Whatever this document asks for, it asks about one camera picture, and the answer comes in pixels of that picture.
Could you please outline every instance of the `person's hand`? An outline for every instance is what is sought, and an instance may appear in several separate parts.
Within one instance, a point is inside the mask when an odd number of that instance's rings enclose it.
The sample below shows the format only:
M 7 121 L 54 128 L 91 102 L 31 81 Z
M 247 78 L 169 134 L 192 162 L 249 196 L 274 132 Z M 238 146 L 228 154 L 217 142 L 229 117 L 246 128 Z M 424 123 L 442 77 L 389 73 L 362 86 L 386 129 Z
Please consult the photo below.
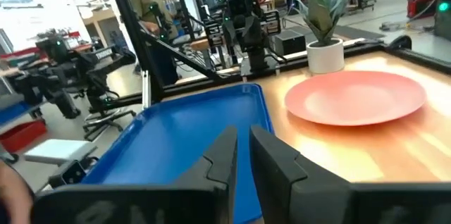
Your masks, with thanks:
M 0 203 L 11 219 L 10 224 L 30 224 L 32 195 L 21 176 L 0 160 Z
M 152 32 L 155 35 L 160 34 L 160 28 L 155 23 L 144 22 L 144 26 L 148 29 L 148 31 Z

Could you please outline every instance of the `white pot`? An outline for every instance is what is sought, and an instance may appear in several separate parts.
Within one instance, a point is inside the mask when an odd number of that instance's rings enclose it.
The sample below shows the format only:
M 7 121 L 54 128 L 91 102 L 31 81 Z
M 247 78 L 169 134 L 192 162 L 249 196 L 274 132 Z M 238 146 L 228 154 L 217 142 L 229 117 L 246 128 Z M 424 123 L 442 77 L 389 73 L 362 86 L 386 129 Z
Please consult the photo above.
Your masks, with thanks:
M 343 40 L 338 38 L 332 38 L 332 40 L 338 42 L 325 47 L 315 47 L 318 41 L 307 45 L 307 59 L 312 73 L 332 73 L 345 67 Z

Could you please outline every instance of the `pink plate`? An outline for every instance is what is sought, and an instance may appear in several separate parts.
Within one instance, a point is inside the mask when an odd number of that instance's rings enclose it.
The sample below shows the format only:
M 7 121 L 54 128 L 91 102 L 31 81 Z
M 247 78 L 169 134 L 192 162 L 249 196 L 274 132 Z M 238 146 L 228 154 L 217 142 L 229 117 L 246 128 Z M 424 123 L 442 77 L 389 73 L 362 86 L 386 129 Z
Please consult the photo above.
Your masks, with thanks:
M 424 88 L 401 75 L 342 71 L 295 85 L 285 96 L 295 116 L 326 125 L 370 125 L 401 118 L 426 101 Z

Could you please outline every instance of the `floor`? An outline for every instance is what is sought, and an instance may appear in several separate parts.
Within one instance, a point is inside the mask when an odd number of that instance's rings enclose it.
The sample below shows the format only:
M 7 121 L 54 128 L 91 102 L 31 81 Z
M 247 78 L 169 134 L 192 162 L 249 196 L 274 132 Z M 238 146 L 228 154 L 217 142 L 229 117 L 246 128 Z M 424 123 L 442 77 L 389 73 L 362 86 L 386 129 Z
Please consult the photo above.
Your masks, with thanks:
M 379 27 L 381 23 L 385 22 L 404 22 L 406 20 L 406 8 L 407 0 L 377 0 L 374 11 L 366 9 L 362 13 L 355 13 L 354 15 L 346 15 L 341 18 L 339 25 L 348 25 L 351 27 L 359 28 L 371 32 L 381 32 Z M 302 21 L 299 16 L 292 17 L 292 20 Z M 432 25 L 433 19 L 427 18 L 418 20 L 415 22 L 417 25 Z M 413 50 L 430 54 L 434 56 L 445 56 L 446 50 L 451 49 L 451 42 L 445 39 L 434 37 L 430 33 L 419 31 L 404 31 L 398 30 L 396 32 L 382 32 L 386 37 L 384 41 L 390 42 L 399 35 L 404 33 L 411 36 L 413 39 Z M 141 80 L 138 76 L 134 76 L 132 73 L 132 66 L 125 66 L 109 75 L 109 86 L 113 91 L 118 92 L 120 95 L 132 94 L 141 91 Z M 180 70 L 179 72 L 184 77 L 190 77 L 195 75 L 195 72 L 186 72 Z M 62 117 L 58 109 L 52 104 L 45 104 L 42 107 L 44 117 L 47 121 L 48 132 L 40 138 L 41 141 L 46 139 L 82 139 L 83 130 L 81 125 L 83 118 L 88 114 L 88 103 L 86 99 L 76 99 L 76 105 L 82 111 L 82 115 L 75 120 L 67 120 Z M 140 105 L 128 107 L 134 111 L 141 109 Z M 131 117 L 124 117 L 118 121 L 123 126 L 130 123 Z M 22 123 L 29 120 L 28 117 L 24 117 L 13 125 L 1 128 L 1 131 L 7 130 L 17 123 Z M 117 129 L 110 127 L 107 128 L 97 139 L 96 144 L 98 149 L 95 151 L 95 156 L 101 156 L 117 139 L 119 132 Z M 34 191 L 39 190 L 47 181 L 49 175 L 55 170 L 56 166 L 44 165 L 40 163 L 30 163 L 24 160 L 20 160 L 15 164 L 16 169 L 22 174 L 22 176 L 28 181 Z

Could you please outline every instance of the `red machine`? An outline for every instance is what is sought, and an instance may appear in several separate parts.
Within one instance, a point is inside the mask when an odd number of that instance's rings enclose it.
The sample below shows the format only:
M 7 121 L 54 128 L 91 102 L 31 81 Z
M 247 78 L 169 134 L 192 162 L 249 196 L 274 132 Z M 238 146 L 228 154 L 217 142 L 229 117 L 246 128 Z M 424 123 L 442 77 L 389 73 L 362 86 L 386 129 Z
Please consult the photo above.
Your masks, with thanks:
M 422 12 L 433 0 L 407 0 L 407 17 L 413 18 Z M 432 16 L 435 14 L 436 1 L 434 4 L 429 6 L 429 8 L 419 16 L 420 18 Z

